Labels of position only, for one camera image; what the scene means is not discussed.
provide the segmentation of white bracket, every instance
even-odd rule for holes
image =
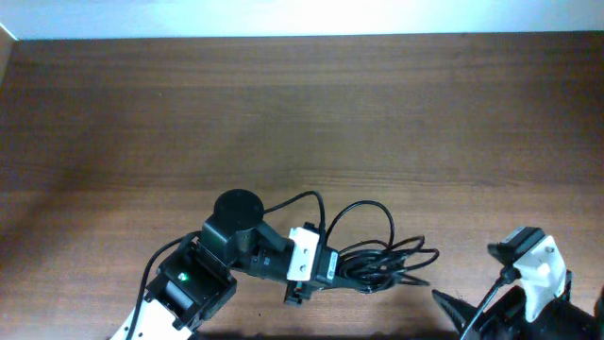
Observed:
[[[566,265],[552,236],[546,236],[513,266],[527,295],[525,318],[533,322],[554,298],[564,293]]]
[[[294,228],[290,229],[290,239],[294,241],[294,252],[287,272],[287,280],[309,281],[314,254],[319,244],[319,234],[304,228]]]
[[[110,340],[124,340],[128,334],[130,324],[132,323],[132,315],[130,316],[120,329],[113,334]],[[137,321],[136,329],[132,339],[137,340],[187,340],[193,334],[188,328],[183,327],[178,331],[172,326],[176,317],[167,308],[163,307],[156,299],[151,302],[143,300],[141,312]]]

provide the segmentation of wooden tabletop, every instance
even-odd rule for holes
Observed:
[[[604,284],[604,35],[17,42],[0,93],[0,337],[107,339],[153,252],[201,228],[231,188],[265,206],[319,190],[327,219],[387,205],[416,274],[478,304],[521,225],[554,235],[592,313]],[[318,209],[267,216],[285,235]],[[342,248],[387,237],[352,212]],[[202,332],[450,330],[430,288],[320,292],[239,273]]]

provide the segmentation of wire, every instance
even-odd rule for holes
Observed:
[[[136,305],[134,306],[134,313],[132,314],[132,321],[130,322],[130,328],[128,330],[128,334],[126,335],[126,340],[131,340],[132,335],[134,335],[134,329],[136,328],[136,323],[139,320],[139,313],[141,312],[141,305],[143,304],[144,287],[147,285],[147,279],[149,278],[149,272],[151,271],[151,266],[153,265],[153,262],[159,257],[159,255],[161,255],[161,253],[166,251],[168,248],[181,243],[181,241],[185,239],[185,237],[177,238],[169,244],[161,247],[158,251],[155,252],[155,254],[153,254],[151,259],[149,259],[147,267],[144,269],[143,272],[143,278],[141,279],[141,287],[139,288],[139,295],[136,298]]]
[[[297,201],[300,198],[306,197],[306,196],[315,196],[317,198],[317,202],[319,203],[319,213],[321,214],[321,221],[319,222],[319,231],[321,232],[321,234],[323,234],[325,232],[325,204],[323,204],[323,198],[321,197],[321,194],[319,194],[319,192],[317,191],[307,191],[304,192],[300,195],[297,195],[293,198],[290,198],[288,200],[286,200],[283,203],[277,204],[275,207],[273,208],[269,208],[266,209],[264,211],[265,214],[267,213],[272,213],[274,211],[277,211],[281,208],[287,207],[290,204],[294,203],[295,201]]]
[[[440,254],[438,249],[423,249],[425,242],[424,235],[408,238],[394,244],[395,227],[393,216],[388,208],[379,202],[361,200],[344,208],[336,215],[327,229],[326,243],[329,235],[331,235],[336,224],[342,217],[346,213],[362,205],[375,206],[384,211],[390,225],[388,243],[380,240],[367,240],[342,249],[336,266],[337,274],[345,279],[354,281],[356,283],[355,286],[359,287],[355,289],[365,294],[383,291],[397,284],[429,285],[428,281],[418,279],[408,273],[436,261]],[[404,245],[413,243],[414,246],[403,248]],[[378,245],[381,248],[355,250],[367,245]],[[432,254],[432,256],[421,263],[405,265],[405,261],[407,261],[411,255],[417,253]]]
[[[497,294],[497,291],[499,290],[499,288],[503,287],[503,285],[505,283],[506,283],[506,280],[503,277],[499,277],[495,281],[495,283],[493,284],[493,287],[491,287],[491,289],[489,290],[487,295],[480,302],[479,306],[477,307],[476,313],[474,314],[474,316],[472,316],[472,319],[470,320],[470,322],[468,322],[463,327],[463,331],[460,334],[461,340],[463,340],[463,338],[467,335],[467,333],[472,329],[472,326],[474,325],[476,320],[478,320],[478,317],[482,314],[482,311],[484,311],[484,309],[487,307],[489,302],[491,302],[491,300],[495,297],[495,294]]]

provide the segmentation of light blue wall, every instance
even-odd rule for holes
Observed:
[[[0,0],[18,39],[604,29],[604,0]]]

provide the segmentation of table surface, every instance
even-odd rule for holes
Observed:
[[[148,258],[201,228],[231,188],[266,206],[316,189],[327,219],[387,205],[396,239],[426,235],[417,272],[477,304],[521,225],[556,237],[593,312],[604,283],[604,35],[17,42],[0,93],[0,337],[106,339]],[[311,199],[267,216],[316,221]],[[330,245],[387,237],[352,212]],[[203,332],[450,330],[430,288],[321,292],[235,273]]]

